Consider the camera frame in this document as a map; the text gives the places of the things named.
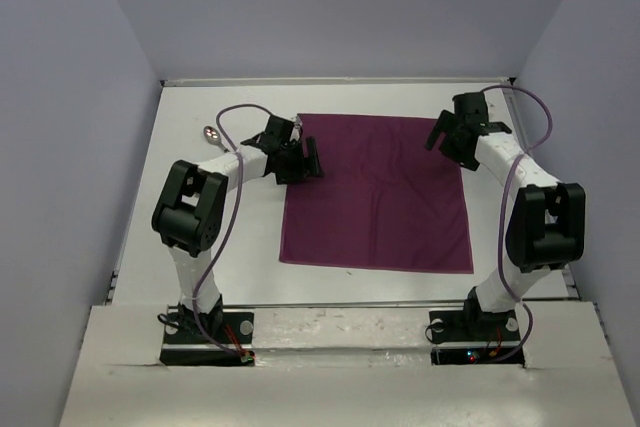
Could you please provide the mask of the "purple cloth napkin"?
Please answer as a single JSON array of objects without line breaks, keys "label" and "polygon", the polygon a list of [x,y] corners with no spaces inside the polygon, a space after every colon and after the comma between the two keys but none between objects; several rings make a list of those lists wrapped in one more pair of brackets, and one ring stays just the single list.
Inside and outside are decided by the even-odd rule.
[{"label": "purple cloth napkin", "polygon": [[283,263],[437,274],[474,271],[460,167],[430,118],[301,117],[324,172],[286,189]]}]

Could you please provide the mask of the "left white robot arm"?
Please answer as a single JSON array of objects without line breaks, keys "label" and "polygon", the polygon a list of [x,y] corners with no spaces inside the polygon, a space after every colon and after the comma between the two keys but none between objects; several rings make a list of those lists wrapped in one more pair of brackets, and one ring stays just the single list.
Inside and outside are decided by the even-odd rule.
[{"label": "left white robot arm", "polygon": [[186,328],[198,341],[209,342],[221,330],[221,293],[210,264],[227,194],[240,198],[245,183],[267,176],[278,185],[324,176],[316,140],[303,134],[299,119],[271,115],[263,131],[229,152],[200,163],[178,160],[168,172],[151,227],[174,260],[179,305],[191,311]]}]

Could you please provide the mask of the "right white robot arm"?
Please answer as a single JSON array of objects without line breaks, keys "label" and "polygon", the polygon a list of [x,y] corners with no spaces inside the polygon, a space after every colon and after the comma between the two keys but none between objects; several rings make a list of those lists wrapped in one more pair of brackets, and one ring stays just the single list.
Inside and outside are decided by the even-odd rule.
[{"label": "right white robot arm", "polygon": [[532,286],[584,253],[586,192],[549,174],[502,121],[489,118],[483,91],[458,94],[438,117],[426,149],[439,149],[458,166],[486,168],[503,188],[498,265],[472,289],[460,315],[462,331],[482,339],[497,314],[512,310]]}]

